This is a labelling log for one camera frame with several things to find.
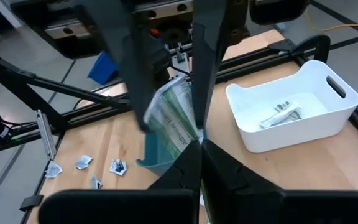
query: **wooden surface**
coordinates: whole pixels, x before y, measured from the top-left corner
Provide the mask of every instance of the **wooden surface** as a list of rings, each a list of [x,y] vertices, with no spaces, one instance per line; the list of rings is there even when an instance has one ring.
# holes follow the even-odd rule
[[[260,34],[230,47],[225,59],[257,50],[282,40],[275,30]],[[299,67],[291,62],[214,87],[208,117],[210,140],[247,167],[285,189],[358,189],[358,131],[352,124],[336,136],[261,154],[246,150],[231,113],[225,89],[230,83],[249,87],[294,74]],[[103,91],[104,95],[125,92],[123,85]],[[75,161],[83,154],[94,158],[86,170],[75,169]],[[63,189],[88,189],[96,175],[103,189],[146,189],[157,176],[136,165],[144,158],[144,135],[137,128],[133,112],[128,112],[80,128],[67,131],[55,161],[63,168],[56,179],[46,179],[40,194],[45,198]],[[113,159],[128,163],[124,177],[110,173]],[[28,223],[37,223],[38,208]],[[200,210],[200,223],[205,211]]]

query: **blue object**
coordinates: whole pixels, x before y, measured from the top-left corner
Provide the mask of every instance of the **blue object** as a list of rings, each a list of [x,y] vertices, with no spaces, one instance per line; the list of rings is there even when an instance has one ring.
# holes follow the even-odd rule
[[[204,139],[207,139],[206,131],[204,131]],[[137,159],[137,165],[144,167],[154,174],[161,176],[175,162],[173,156],[164,147],[155,133],[146,134],[144,160]]]
[[[112,78],[112,75],[116,70],[117,65],[110,60],[110,57],[105,52],[102,52],[89,72],[88,78],[93,79],[100,85],[104,85],[110,78]]]

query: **white plastic bin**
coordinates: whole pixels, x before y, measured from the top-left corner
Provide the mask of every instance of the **white plastic bin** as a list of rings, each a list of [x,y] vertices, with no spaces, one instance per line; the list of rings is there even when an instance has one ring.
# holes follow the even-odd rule
[[[328,79],[341,89],[341,97]],[[335,135],[358,105],[358,94],[323,62],[306,62],[298,72],[250,88],[231,84],[226,88],[234,118],[246,148],[265,152]],[[260,122],[277,113],[274,107],[297,102],[302,119],[263,129]]]

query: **gray floor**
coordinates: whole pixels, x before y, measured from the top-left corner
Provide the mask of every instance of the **gray floor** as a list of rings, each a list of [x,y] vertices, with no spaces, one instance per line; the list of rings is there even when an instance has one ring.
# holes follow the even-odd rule
[[[344,16],[358,22],[358,1],[318,0]],[[327,28],[341,24],[330,15],[310,6],[309,14],[317,27]],[[247,20],[252,35],[270,30],[273,26],[258,26]],[[308,27],[304,15],[295,21],[286,22],[282,30],[285,37],[299,43],[307,37],[318,34]],[[346,27],[327,32],[332,43],[358,37],[358,31]],[[40,37],[27,28],[5,35],[0,41],[0,56],[14,65],[55,81],[62,81],[72,60],[64,58]],[[77,60],[64,83],[92,90],[99,85],[87,79],[97,57]],[[328,65],[358,91],[358,43],[330,51]],[[59,112],[71,110],[76,98],[57,93],[51,100],[52,91],[34,87],[34,90]],[[33,121],[35,114],[12,93],[0,85],[0,115],[13,122]],[[40,141],[24,147],[0,152],[0,223],[19,223],[23,213],[19,206],[23,198],[33,194],[47,158]],[[4,172],[11,165],[9,172]]]

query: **yellow cable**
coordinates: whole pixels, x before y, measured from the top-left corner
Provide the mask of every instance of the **yellow cable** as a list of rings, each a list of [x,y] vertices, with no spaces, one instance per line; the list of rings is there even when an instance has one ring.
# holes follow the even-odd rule
[[[309,27],[312,28],[312,29],[314,29],[314,30],[320,31],[320,32],[327,32],[327,31],[330,31],[330,30],[333,30],[333,29],[342,28],[342,27],[357,27],[357,26],[358,26],[358,24],[342,24],[342,25],[330,27],[330,28],[327,28],[327,29],[319,29],[319,28],[317,28],[317,27],[314,25],[314,23],[311,21],[310,16],[309,16],[309,10],[308,10],[308,8],[306,8],[306,10],[305,10],[305,17],[306,17],[306,20],[308,21]]]

